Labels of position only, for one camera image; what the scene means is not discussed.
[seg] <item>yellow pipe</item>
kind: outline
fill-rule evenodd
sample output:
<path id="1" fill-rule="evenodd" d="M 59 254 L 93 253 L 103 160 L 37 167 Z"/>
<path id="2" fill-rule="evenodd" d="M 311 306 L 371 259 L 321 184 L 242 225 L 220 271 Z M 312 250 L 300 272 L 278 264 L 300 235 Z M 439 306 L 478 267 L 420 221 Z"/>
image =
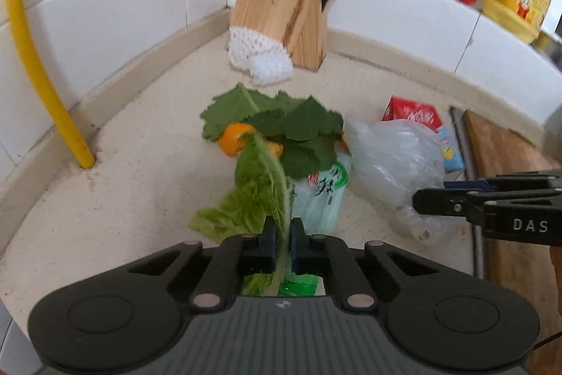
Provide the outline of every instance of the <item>yellow pipe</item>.
<path id="1" fill-rule="evenodd" d="M 49 75 L 41 64 L 27 24 L 24 0 L 6 0 L 6 6 L 13 41 L 33 88 L 37 91 L 43 105 L 53 118 L 54 125 L 78 163 L 82 168 L 91 168 L 95 164 L 96 158 L 66 111 Z"/>

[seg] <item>red snack box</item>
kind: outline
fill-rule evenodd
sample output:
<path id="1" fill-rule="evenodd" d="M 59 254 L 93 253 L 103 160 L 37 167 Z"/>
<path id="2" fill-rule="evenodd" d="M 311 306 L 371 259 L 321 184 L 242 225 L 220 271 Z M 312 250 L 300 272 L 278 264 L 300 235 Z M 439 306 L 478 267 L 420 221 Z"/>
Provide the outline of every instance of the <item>red snack box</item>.
<path id="1" fill-rule="evenodd" d="M 434 132 L 443 126 L 443 121 L 430 104 L 420 104 L 418 102 L 400 99 L 396 96 L 390 98 L 386 112 L 381 121 L 391 121 L 393 119 L 409 119 L 417 121 Z"/>

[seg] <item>clear plastic bag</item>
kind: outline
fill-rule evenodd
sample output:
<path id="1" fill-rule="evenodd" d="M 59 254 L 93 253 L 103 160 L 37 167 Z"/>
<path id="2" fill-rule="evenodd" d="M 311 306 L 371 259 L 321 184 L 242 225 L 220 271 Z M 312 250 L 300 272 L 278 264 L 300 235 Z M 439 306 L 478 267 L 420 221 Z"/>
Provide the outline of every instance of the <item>clear plastic bag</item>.
<path id="1" fill-rule="evenodd" d="M 422 188 L 443 188 L 445 167 L 438 136 L 406 119 L 372 126 L 346 120 L 353 169 L 373 202 L 394 210 L 391 227 L 433 244 L 459 229 L 455 218 L 422 216 L 412 208 L 412 196 Z"/>

